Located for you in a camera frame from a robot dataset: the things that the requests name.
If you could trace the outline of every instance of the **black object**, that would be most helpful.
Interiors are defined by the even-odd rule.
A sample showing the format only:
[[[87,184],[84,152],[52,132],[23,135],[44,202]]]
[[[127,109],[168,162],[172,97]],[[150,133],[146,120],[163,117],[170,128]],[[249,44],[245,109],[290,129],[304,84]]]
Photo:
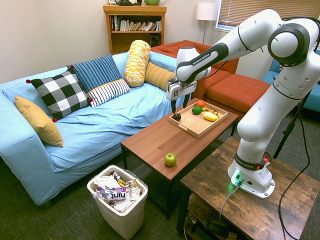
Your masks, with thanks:
[[[303,100],[300,102],[300,110],[304,107],[309,95],[310,95],[311,91],[303,98]],[[291,122],[288,124],[288,126],[286,127],[286,129],[282,132],[284,134],[278,148],[275,151],[275,154],[273,155],[273,158],[276,159],[282,149],[282,147],[284,146],[287,138],[289,137],[290,133],[292,132],[292,130],[294,129],[295,125],[296,125],[296,120],[299,116],[299,108],[298,110],[295,112],[295,115],[293,117],[293,119],[291,120]]]
[[[180,113],[175,113],[173,116],[172,116],[172,118],[174,119],[174,120],[176,120],[176,121],[180,121],[181,120],[181,114]]]
[[[237,238],[238,235],[236,232],[232,231],[229,226],[220,221],[210,221],[206,219],[204,221],[204,229],[223,237],[231,237],[234,235],[235,238]]]
[[[115,2],[119,5],[119,6],[135,6],[138,5],[137,3],[132,3],[129,0],[115,0]]]

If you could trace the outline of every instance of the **wooden table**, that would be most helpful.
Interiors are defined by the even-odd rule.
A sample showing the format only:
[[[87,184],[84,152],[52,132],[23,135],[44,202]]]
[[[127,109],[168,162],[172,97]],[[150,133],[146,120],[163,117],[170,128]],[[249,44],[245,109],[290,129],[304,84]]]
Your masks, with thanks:
[[[177,230],[183,231],[190,193],[200,198],[219,214],[223,201],[235,187],[231,185],[228,167],[231,165],[239,140],[230,137],[210,156],[190,171],[181,183],[184,190],[181,196]],[[225,202],[222,216],[240,230],[248,239],[290,240],[281,227],[278,206],[285,189],[299,173],[292,167],[273,159],[269,165],[275,190],[271,196],[260,199],[242,189],[238,189]],[[320,189],[320,182],[301,174],[286,192],[281,203],[281,213],[288,232],[299,239],[307,222]]]
[[[198,101],[192,99],[188,106]],[[148,127],[142,129],[121,143],[123,165],[127,169],[126,151],[133,153],[144,164],[164,177],[169,182],[165,206],[167,220],[170,218],[171,190],[174,179],[189,165],[209,144],[215,141],[230,125],[238,120],[238,115],[228,112],[228,116],[204,135],[196,138],[169,122],[170,113]],[[165,156],[173,153],[176,165],[165,165]]]

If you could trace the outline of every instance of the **trash can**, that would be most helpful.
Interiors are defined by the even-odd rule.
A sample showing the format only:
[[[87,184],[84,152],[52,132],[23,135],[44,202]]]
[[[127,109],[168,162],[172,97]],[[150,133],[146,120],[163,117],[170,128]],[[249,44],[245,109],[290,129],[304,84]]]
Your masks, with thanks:
[[[92,197],[94,196],[94,193],[98,188],[98,186],[94,183],[95,179],[101,176],[108,176],[113,171],[116,171],[124,182],[136,179],[137,184],[141,189],[140,197],[125,212],[119,212],[115,210],[101,198],[96,198],[94,200],[104,220],[118,234],[120,234],[123,238],[129,240],[135,235],[135,233],[140,229],[144,222],[145,202],[148,195],[148,187],[145,185],[145,183],[143,183],[136,177],[133,177],[124,169],[116,165],[110,165],[88,182],[87,188],[90,191]]]

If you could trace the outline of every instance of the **mustard yellow pillow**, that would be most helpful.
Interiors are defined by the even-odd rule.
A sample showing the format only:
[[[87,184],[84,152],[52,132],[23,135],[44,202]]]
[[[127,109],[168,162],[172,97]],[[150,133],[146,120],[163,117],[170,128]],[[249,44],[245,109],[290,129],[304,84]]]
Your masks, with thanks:
[[[20,96],[15,96],[14,99],[16,108],[42,141],[61,148],[64,146],[57,126],[40,107]]]
[[[130,87],[139,87],[144,84],[149,58],[149,44],[142,40],[133,41],[128,52],[123,76]]]
[[[168,81],[170,79],[174,79],[175,76],[176,74],[174,72],[168,71],[162,67],[154,65],[152,62],[149,62],[146,66],[144,81],[167,91]]]

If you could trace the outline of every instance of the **window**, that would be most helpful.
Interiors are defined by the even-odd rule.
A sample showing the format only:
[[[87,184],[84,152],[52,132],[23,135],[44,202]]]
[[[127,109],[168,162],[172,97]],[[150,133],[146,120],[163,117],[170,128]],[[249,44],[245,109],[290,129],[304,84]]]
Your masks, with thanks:
[[[221,0],[217,28],[231,30],[262,10],[273,9],[281,18],[320,15],[320,0]]]

